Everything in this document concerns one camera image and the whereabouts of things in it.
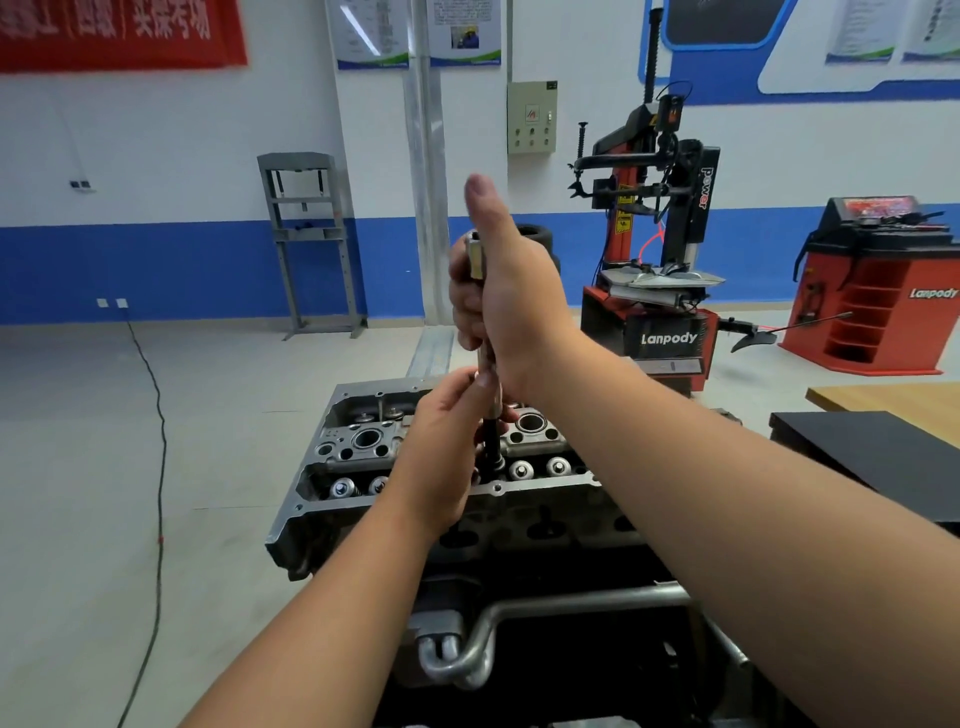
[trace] red banner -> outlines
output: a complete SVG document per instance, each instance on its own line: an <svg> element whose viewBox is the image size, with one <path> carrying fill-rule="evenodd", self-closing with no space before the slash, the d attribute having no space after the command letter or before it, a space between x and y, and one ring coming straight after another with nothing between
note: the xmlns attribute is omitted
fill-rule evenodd
<svg viewBox="0 0 960 728"><path fill-rule="evenodd" d="M236 0L0 0L0 73L246 64Z"/></svg>

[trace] person's left hand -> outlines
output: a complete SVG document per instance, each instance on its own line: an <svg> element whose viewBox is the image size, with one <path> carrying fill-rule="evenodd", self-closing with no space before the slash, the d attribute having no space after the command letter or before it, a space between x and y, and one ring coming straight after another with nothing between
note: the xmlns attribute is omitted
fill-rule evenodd
<svg viewBox="0 0 960 728"><path fill-rule="evenodd" d="M402 508L416 519L432 541L464 512L473 462L474 437L496 394L497 378L476 367L444 377L417 405L417 414L403 440L390 482L377 501ZM504 406L501 419L516 419Z"/></svg>

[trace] tire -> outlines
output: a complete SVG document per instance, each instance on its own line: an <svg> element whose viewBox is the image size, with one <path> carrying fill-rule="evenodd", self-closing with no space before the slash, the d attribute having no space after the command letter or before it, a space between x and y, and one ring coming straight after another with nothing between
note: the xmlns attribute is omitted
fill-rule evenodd
<svg viewBox="0 0 960 728"><path fill-rule="evenodd" d="M553 255L553 233L549 228L543 225L528 225L527 223L517 223L516 229L520 231L523 237L529 237L535 243L540 243L546 251Z"/></svg>

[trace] hand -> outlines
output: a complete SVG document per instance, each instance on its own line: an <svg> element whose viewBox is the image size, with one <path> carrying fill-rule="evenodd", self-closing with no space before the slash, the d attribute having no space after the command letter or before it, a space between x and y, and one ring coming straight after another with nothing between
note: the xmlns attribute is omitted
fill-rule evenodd
<svg viewBox="0 0 960 728"><path fill-rule="evenodd" d="M436 541L464 513L473 477L474 436L496 394L496 376L476 367L444 377L417 405L390 482L378 502L402 508ZM510 407L503 419L516 419Z"/></svg>
<svg viewBox="0 0 960 728"><path fill-rule="evenodd" d="M530 402L553 347L576 330L564 287L543 246L516 229L490 178L470 175L464 196L483 240L487 278L482 288L470 280L466 237L458 240L450 251L450 301L458 338L472 351L489 337L504 387Z"/></svg>

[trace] person's right arm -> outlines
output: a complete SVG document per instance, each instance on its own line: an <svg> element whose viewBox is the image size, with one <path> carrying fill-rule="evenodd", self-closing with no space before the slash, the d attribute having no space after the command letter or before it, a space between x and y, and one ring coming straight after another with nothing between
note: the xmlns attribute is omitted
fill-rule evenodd
<svg viewBox="0 0 960 728"><path fill-rule="evenodd" d="M488 269L482 293L463 281L458 244L461 342L490 336L506 389L557 425L705 611L825 728L957 725L960 544L589 341L489 180L470 178L467 202Z"/></svg>

